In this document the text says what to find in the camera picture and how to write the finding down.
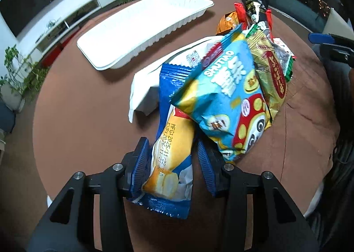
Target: brown round table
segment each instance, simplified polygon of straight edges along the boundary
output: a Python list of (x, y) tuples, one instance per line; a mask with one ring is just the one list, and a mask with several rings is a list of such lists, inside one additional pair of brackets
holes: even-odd
[[(160, 39), (120, 69), (95, 70), (76, 43), (91, 27), (130, 4), (90, 20), (64, 48), (45, 79), (33, 122), (37, 168), (52, 199), (75, 172), (102, 172), (133, 151), (140, 136), (153, 143), (159, 122), (157, 110), (149, 116), (136, 112), (134, 122), (128, 121), (134, 73), (182, 46), (214, 35), (221, 17), (233, 11), (234, 2), (240, 0), (213, 1), (215, 5), (203, 16)], [(131, 24), (137, 33), (143, 28), (144, 24)], [(331, 168), (329, 156), (339, 127), (332, 90), (316, 55), (274, 16), (273, 35), (296, 55), (294, 76), (288, 85), (286, 103), (272, 127), (237, 165), (255, 174), (272, 171), (305, 212)], [(219, 245), (225, 202), (208, 193), (194, 153), (192, 161), (192, 204), (186, 220), (171, 219), (125, 201), (136, 252), (215, 251)], [(94, 215), (95, 242), (100, 247), (98, 209)]]

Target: yellow and blue snack package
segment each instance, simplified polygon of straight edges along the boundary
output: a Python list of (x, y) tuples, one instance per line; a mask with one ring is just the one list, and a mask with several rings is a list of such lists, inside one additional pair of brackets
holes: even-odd
[(241, 25), (213, 46), (171, 103), (199, 124), (226, 161), (253, 146), (269, 112)]

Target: white wall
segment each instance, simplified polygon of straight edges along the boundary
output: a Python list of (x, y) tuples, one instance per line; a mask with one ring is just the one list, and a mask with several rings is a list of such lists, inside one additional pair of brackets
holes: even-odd
[(20, 53), (26, 56), (35, 47), (38, 37), (46, 31), (49, 20), (65, 18), (75, 10), (73, 8), (78, 8), (88, 1), (90, 0), (54, 0), (30, 21), (17, 38), (10, 31), (0, 13), (0, 75), (6, 73), (3, 59), (8, 46), (17, 44)]

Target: red oval label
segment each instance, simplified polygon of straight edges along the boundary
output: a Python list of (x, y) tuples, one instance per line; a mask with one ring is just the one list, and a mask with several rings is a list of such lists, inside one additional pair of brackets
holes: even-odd
[(275, 90), (277, 91), (279, 97), (283, 99), (286, 92), (286, 82), (285, 82), (283, 71), (279, 65), (279, 62), (277, 61), (277, 59), (275, 58), (275, 56), (271, 51), (267, 51), (265, 53), (265, 56), (268, 59), (271, 78), (273, 80)]

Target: brown carpet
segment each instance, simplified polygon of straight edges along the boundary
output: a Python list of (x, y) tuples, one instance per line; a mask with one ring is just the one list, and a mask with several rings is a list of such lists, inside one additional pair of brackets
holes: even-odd
[[(278, 12), (273, 11), (273, 14), (309, 44), (306, 29)], [(33, 154), (32, 123), (36, 100), (28, 101), (17, 115), (14, 130), (6, 137), (6, 151), (0, 165), (0, 231), (22, 247), (27, 246), (47, 208), (47, 193)]]

